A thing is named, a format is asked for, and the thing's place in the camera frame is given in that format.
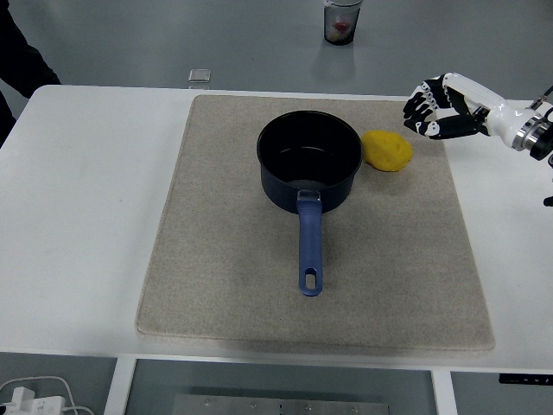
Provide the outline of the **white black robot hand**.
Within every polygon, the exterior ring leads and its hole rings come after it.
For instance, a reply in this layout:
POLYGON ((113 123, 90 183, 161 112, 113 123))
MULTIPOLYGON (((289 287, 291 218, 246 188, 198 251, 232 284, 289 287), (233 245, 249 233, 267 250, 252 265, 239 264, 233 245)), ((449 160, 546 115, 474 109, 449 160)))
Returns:
POLYGON ((472 136, 500 137, 515 150, 524 149, 526 134, 539 115, 516 108, 506 99, 458 73, 424 80, 403 108, 404 125, 435 140, 472 136))

